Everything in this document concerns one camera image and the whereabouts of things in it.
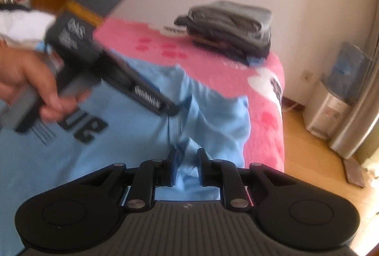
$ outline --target metal screw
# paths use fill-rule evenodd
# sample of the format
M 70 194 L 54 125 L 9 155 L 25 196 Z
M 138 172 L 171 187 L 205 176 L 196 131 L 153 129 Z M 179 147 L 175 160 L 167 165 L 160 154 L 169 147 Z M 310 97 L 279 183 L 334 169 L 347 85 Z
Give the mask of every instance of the metal screw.
M 246 208 L 249 205 L 249 202 L 246 199 L 236 198 L 236 199 L 233 199 L 230 202 L 230 204 L 234 208 L 240 208 L 240 209 L 242 209 L 242 208 Z
M 129 200 L 126 205 L 132 209 L 142 209 L 146 205 L 146 203 L 141 199 L 132 199 Z

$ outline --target folded gray clothes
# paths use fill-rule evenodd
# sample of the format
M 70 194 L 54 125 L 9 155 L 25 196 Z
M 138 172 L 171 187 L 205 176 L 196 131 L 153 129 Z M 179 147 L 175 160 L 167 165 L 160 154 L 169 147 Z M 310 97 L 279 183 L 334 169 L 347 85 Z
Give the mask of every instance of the folded gray clothes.
M 240 51 L 239 49 L 236 49 L 232 45 L 223 45 L 222 43 L 220 45 L 215 43 L 214 41 L 204 39 L 203 37 L 192 36 L 192 42 L 195 46 L 223 54 L 224 56 L 232 60 L 242 62 L 243 64 L 246 64 L 249 67 L 257 67 L 259 65 L 263 65 L 266 61 L 265 58 L 249 56 L 246 53 Z
M 192 7 L 188 17 L 198 26 L 234 34 L 258 48 L 267 46 L 271 39 L 272 12 L 263 7 L 216 1 Z
M 244 52 L 248 56 L 267 58 L 270 53 L 270 41 L 265 47 L 258 48 L 252 43 L 247 43 L 243 39 L 240 39 L 240 37 L 237 37 L 228 32 L 198 26 L 192 22 L 188 16 L 177 17 L 174 24 L 177 26 L 186 26 L 187 31 L 190 35 L 200 35 L 209 40 L 224 41 L 230 43 L 235 49 Z

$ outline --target ribbed black surface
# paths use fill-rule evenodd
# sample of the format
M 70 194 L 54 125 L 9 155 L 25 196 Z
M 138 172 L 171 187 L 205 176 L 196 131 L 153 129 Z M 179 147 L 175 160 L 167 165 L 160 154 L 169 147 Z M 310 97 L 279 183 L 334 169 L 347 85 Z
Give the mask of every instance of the ribbed black surface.
M 26 250 L 21 256 L 48 255 Z M 106 242 L 75 256 L 354 256 L 348 247 L 308 253 L 285 247 L 263 234 L 247 214 L 220 202 L 157 202 L 152 210 L 130 214 Z

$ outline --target electrical outlet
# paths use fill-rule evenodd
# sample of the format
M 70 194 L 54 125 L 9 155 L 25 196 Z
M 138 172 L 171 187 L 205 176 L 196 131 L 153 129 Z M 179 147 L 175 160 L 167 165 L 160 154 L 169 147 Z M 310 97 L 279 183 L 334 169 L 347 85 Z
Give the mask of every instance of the electrical outlet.
M 304 70 L 303 73 L 301 74 L 300 76 L 300 79 L 304 82 L 310 82 L 311 79 L 313 77 L 313 73 L 308 71 L 308 70 Z

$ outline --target pink bedspread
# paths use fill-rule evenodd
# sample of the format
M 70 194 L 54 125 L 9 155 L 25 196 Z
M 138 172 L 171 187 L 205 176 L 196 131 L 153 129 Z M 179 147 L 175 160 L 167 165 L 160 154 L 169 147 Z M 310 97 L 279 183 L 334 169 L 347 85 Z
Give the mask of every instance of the pink bedspread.
M 249 68 L 195 47 L 184 31 L 108 19 L 95 33 L 103 45 L 132 58 L 160 65 L 179 64 L 187 74 L 225 97 L 249 99 L 251 136 L 244 147 L 245 166 L 264 163 L 284 170 L 280 101 L 283 67 L 271 53 L 261 67 Z

